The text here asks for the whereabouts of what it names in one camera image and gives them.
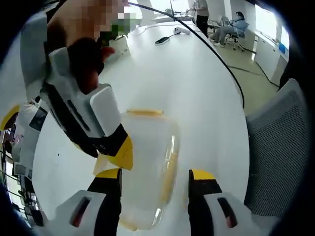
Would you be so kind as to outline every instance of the floor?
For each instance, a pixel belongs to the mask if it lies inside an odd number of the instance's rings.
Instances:
[[[217,48],[218,53],[234,73],[245,98],[245,115],[249,115],[269,101],[278,87],[270,83],[260,67],[252,60],[252,53],[233,50],[231,44]]]

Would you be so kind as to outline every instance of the black cable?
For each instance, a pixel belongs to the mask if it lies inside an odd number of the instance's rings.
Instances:
[[[150,11],[155,11],[155,12],[158,12],[158,13],[163,14],[165,16],[168,16],[168,17],[172,18],[173,20],[178,21],[179,23],[181,23],[183,26],[185,26],[187,29],[189,29],[190,32],[192,32],[194,35],[196,35],[196,37],[199,38],[218,57],[218,59],[222,62],[222,64],[225,66],[225,68],[228,70],[228,72],[230,72],[230,74],[232,75],[232,77],[235,80],[238,88],[240,89],[241,96],[242,96],[242,101],[243,101],[243,105],[242,106],[244,108],[244,105],[245,105],[244,94],[243,94],[242,88],[241,88],[240,84],[238,83],[235,75],[233,74],[231,69],[228,67],[228,65],[223,61],[223,59],[220,57],[220,55],[199,34],[197,34],[192,28],[190,28],[188,25],[186,25],[180,19],[178,19],[177,17],[174,17],[174,16],[172,16],[172,15],[166,13],[166,12],[162,12],[162,11],[156,10],[156,9],[148,7],[148,6],[139,5],[139,4],[132,3],[132,2],[129,2],[129,5],[138,6],[140,8],[143,8],[143,9],[146,9],[146,10],[150,10]]]

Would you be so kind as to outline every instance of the plastic container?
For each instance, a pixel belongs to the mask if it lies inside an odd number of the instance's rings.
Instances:
[[[176,176],[179,130],[162,111],[129,110],[122,124],[133,144],[133,168],[123,170],[120,224],[135,231],[160,222]],[[115,166],[106,164],[105,169]]]

